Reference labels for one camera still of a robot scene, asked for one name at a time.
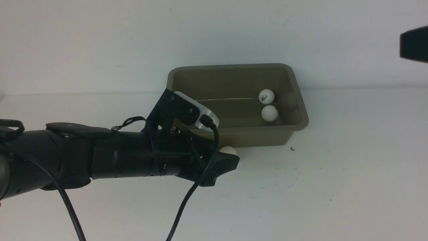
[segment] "white table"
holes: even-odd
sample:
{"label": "white table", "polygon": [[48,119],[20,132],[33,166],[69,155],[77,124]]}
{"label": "white table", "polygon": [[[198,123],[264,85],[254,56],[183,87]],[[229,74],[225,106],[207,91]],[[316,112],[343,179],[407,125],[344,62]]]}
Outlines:
{"label": "white table", "polygon": [[[55,121],[111,127],[147,115],[159,96],[6,96],[0,117],[28,130]],[[309,126],[285,146],[239,148],[237,170],[196,190],[175,241],[428,239],[428,89],[311,90],[303,97]],[[165,240],[191,184],[106,179],[68,193],[87,240],[155,241]],[[0,240],[77,237],[59,194],[37,190],[2,201]]]}

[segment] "ping pong ball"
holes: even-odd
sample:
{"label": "ping pong ball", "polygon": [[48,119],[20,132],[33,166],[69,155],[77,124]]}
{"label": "ping pong ball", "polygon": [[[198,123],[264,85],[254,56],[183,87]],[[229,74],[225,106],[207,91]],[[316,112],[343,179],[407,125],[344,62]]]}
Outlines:
{"label": "ping pong ball", "polygon": [[259,100],[262,104],[269,105],[275,99],[275,94],[269,89],[260,91]]}
{"label": "ping pong ball", "polygon": [[219,150],[219,152],[223,152],[223,153],[227,153],[227,154],[232,154],[232,155],[235,155],[235,156],[237,156],[237,155],[238,155],[238,153],[236,152],[235,148],[233,148],[233,147],[231,147],[231,146],[225,146],[225,147],[222,147],[222,148]]}
{"label": "ping pong ball", "polygon": [[262,109],[262,118],[267,122],[272,122],[278,117],[278,111],[273,105],[265,106]]}

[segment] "black clamp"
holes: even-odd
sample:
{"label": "black clamp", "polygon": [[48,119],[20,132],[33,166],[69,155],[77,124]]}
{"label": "black clamp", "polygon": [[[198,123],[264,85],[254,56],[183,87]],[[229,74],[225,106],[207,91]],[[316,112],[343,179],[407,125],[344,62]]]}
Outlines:
{"label": "black clamp", "polygon": [[0,119],[0,138],[4,140],[15,139],[19,134],[25,130],[24,124],[19,120],[4,120]]}

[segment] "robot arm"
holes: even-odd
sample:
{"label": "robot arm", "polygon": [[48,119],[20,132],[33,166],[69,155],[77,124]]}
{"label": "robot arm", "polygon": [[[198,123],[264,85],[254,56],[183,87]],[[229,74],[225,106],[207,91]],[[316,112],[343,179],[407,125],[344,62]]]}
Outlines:
{"label": "robot arm", "polygon": [[[214,151],[214,142],[188,129],[172,128],[172,122],[175,117],[193,125],[200,116],[199,107],[165,90],[140,133],[72,123],[50,123],[46,130],[24,132],[21,122],[2,120],[0,139],[39,160],[65,189],[102,178],[174,175],[195,181]],[[133,121],[130,118],[124,125]],[[193,155],[192,148],[198,155]],[[238,156],[219,153],[200,186],[213,186],[238,162]],[[43,171],[0,144],[0,200],[40,188],[56,189]]]}

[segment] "plastic bin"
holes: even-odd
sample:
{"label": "plastic bin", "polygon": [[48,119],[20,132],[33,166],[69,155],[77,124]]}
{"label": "plastic bin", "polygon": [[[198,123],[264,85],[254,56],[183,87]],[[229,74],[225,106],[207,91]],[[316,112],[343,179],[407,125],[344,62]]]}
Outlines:
{"label": "plastic bin", "polygon": [[[220,146],[254,147],[285,145],[293,132],[304,129],[308,114],[293,70],[280,63],[189,66],[173,69],[167,86],[181,91],[217,115]],[[259,93],[271,89],[278,110],[273,122],[262,119]],[[196,128],[198,135],[212,133]]]}

